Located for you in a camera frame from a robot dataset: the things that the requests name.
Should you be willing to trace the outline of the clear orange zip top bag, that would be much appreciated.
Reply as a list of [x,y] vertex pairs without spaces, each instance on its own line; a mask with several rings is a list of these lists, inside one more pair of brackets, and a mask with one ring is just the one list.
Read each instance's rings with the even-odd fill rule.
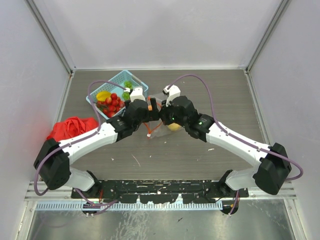
[[[166,100],[167,97],[165,95],[163,95],[162,93],[152,94],[152,95],[148,96],[147,99],[146,99],[147,103],[148,103],[148,106],[151,105],[150,98],[155,98],[156,99],[158,110],[160,110],[161,107],[162,107],[162,105],[161,105],[162,101]],[[177,133],[178,131],[183,129],[181,127],[181,129],[178,130],[178,131],[170,131],[168,129],[168,126],[164,125],[161,119],[156,120],[156,121],[151,121],[151,122],[148,122],[148,123],[144,123],[144,125],[147,128],[147,132],[148,132],[147,133],[147,137],[149,139],[152,139],[152,138],[155,138],[155,137],[166,136],[166,135],[170,135],[170,134],[173,134],[173,133]]]

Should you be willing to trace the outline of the yellow pear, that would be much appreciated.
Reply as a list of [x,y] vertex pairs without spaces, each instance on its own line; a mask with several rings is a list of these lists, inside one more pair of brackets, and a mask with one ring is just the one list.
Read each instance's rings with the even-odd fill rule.
[[179,124],[177,124],[177,123],[171,123],[171,124],[169,124],[168,126],[168,129],[170,130],[170,131],[172,131],[172,132],[175,132],[175,131],[178,131],[178,130],[180,130],[182,127],[179,125]]

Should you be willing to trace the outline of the yellow mango slice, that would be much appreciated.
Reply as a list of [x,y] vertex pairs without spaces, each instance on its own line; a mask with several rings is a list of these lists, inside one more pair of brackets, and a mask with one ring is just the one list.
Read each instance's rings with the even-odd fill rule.
[[111,93],[109,91],[100,91],[96,95],[96,100],[100,102],[104,102],[107,98],[111,96]]

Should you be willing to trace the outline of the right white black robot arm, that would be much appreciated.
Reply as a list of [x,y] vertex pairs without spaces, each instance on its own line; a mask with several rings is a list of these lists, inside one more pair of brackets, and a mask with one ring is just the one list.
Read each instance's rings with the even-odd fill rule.
[[217,145],[250,164],[251,167],[245,170],[227,170],[221,177],[219,191],[225,197],[231,197],[240,189],[254,187],[277,195],[292,170],[281,144],[269,146],[228,129],[212,116],[198,113],[186,96],[163,100],[159,115],[165,125],[178,124],[192,138]]

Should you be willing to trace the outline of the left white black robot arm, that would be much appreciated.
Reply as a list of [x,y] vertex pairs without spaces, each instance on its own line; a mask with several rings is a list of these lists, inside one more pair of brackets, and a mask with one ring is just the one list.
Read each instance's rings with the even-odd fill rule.
[[149,101],[126,101],[122,115],[111,117],[93,130],[62,141],[46,140],[34,162],[36,176],[42,178],[48,190],[69,186],[95,198],[102,184],[92,172],[73,169],[71,165],[100,147],[131,136],[142,123],[157,120],[159,109],[154,97]]

